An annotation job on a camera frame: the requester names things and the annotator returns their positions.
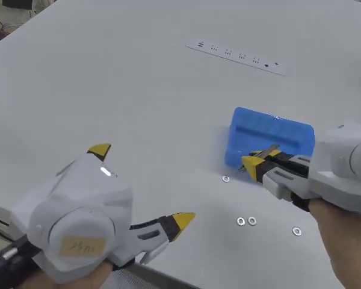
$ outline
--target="power strip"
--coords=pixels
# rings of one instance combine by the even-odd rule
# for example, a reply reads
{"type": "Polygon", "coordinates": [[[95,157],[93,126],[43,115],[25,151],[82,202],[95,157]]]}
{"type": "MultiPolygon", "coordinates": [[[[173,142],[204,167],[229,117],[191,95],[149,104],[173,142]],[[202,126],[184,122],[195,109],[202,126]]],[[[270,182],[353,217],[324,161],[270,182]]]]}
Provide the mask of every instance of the power strip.
{"type": "Polygon", "coordinates": [[[283,76],[286,75],[286,66],[279,61],[270,61],[265,57],[250,55],[243,51],[220,46],[209,40],[191,39],[190,42],[186,45],[186,47],[245,65],[249,65],[258,69],[269,71],[275,74],[283,76]]]}

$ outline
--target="blue plastic container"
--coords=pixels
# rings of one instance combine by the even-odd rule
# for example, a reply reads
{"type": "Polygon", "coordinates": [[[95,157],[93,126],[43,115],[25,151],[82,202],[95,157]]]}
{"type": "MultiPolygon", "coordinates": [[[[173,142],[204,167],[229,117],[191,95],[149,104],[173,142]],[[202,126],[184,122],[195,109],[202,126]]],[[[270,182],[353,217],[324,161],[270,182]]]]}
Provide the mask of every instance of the blue plastic container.
{"type": "Polygon", "coordinates": [[[267,149],[273,143],[278,143],[278,149],[287,154],[311,156],[315,144],[314,130],[305,123],[237,107],[230,125],[224,161],[239,169],[242,156],[267,149]]]}

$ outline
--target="human hand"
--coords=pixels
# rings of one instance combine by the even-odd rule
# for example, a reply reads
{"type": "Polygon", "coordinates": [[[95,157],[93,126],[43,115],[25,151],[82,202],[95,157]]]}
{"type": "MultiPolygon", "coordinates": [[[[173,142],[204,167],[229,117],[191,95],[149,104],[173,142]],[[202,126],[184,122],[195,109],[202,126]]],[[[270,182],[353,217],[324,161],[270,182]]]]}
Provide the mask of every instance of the human hand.
{"type": "Polygon", "coordinates": [[[39,270],[28,278],[20,289],[99,289],[112,270],[113,265],[105,261],[89,275],[62,285],[56,284],[46,273],[39,270]]]}
{"type": "Polygon", "coordinates": [[[361,289],[361,214],[320,199],[311,200],[309,208],[335,275],[346,289],[361,289]]]}

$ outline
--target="tape label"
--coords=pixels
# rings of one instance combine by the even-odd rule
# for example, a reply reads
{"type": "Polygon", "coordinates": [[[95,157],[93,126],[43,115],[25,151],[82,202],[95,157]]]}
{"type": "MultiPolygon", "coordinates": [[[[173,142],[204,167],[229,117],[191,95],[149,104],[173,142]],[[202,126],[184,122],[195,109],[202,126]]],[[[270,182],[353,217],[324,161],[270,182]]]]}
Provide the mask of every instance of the tape label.
{"type": "Polygon", "coordinates": [[[86,238],[64,236],[61,241],[59,256],[94,258],[103,254],[105,238],[86,238]]]}

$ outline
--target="white table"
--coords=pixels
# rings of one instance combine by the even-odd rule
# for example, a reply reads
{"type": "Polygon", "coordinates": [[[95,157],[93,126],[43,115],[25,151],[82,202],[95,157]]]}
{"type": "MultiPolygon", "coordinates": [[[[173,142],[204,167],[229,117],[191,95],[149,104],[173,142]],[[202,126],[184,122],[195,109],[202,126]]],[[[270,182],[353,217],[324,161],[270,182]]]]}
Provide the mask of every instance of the white table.
{"type": "Polygon", "coordinates": [[[361,3],[58,1],[0,43],[0,205],[110,141],[134,222],[197,214],[153,268],[202,288],[341,288],[310,215],[225,166],[236,107],[317,134],[361,123],[361,3]],[[288,74],[193,51],[192,37],[277,58],[288,74]]]}

